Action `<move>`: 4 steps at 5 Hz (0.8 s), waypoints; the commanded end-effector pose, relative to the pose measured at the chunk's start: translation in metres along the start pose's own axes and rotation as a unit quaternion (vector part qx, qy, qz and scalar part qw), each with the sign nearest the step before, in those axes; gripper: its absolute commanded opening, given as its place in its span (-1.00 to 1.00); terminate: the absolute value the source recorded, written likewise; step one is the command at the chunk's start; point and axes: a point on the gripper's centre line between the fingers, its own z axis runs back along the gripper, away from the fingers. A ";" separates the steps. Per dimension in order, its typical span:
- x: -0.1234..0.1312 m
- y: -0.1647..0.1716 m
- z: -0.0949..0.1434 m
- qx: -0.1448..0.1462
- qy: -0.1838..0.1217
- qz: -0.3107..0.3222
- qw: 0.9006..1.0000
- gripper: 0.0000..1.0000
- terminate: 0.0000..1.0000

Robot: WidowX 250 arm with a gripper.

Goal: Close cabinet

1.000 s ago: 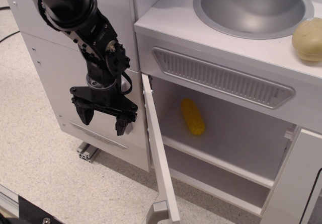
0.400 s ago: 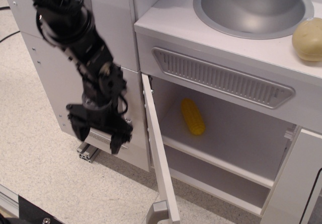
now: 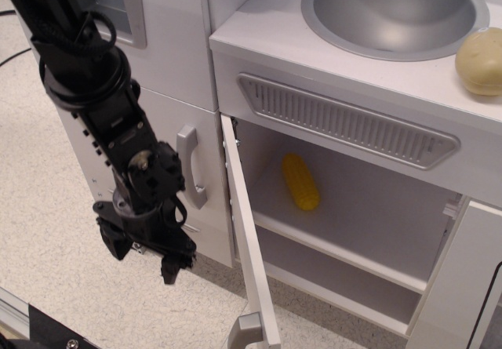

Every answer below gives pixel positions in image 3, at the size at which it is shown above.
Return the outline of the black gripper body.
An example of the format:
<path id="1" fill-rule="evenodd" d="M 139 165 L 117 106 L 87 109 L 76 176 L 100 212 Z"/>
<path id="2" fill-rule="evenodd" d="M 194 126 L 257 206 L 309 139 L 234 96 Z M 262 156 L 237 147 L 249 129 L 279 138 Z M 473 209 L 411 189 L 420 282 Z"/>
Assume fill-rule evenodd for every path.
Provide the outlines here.
<path id="1" fill-rule="evenodd" d="M 174 213 L 165 214 L 162 208 L 135 215 L 121 211 L 112 202 L 96 202 L 93 210 L 97 224 L 110 223 L 120 228 L 133 243 L 161 255 L 183 254 L 195 258 L 196 244 L 176 222 Z"/>

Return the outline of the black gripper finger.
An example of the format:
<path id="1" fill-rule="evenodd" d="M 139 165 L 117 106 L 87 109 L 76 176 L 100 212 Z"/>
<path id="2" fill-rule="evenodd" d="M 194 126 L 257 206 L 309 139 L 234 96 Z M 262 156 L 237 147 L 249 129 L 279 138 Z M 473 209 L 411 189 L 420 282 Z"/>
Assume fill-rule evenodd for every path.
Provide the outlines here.
<path id="1" fill-rule="evenodd" d="M 120 228 L 113 224 L 101 223 L 99 226 L 101 238 L 111 255 L 117 260 L 123 260 L 131 250 L 133 242 L 125 236 Z"/>
<path id="2" fill-rule="evenodd" d="M 177 253 L 164 255 L 161 261 L 161 275 L 164 283 L 173 285 L 180 270 L 192 268 L 194 262 L 195 258 L 193 256 Z"/>

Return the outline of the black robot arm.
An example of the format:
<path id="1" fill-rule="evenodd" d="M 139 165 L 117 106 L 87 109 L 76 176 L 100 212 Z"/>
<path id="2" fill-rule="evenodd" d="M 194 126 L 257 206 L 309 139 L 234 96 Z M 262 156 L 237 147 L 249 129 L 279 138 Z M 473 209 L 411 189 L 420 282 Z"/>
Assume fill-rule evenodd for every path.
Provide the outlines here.
<path id="1" fill-rule="evenodd" d="M 113 172 L 112 199 L 93 206 L 104 244 L 118 260 L 136 244 L 154 251 L 172 285 L 196 252 L 177 196 L 185 188 L 182 163 L 157 139 L 139 104 L 140 85 L 116 46 L 114 24 L 77 0 L 11 1 L 31 32 L 47 95 L 82 123 Z"/>

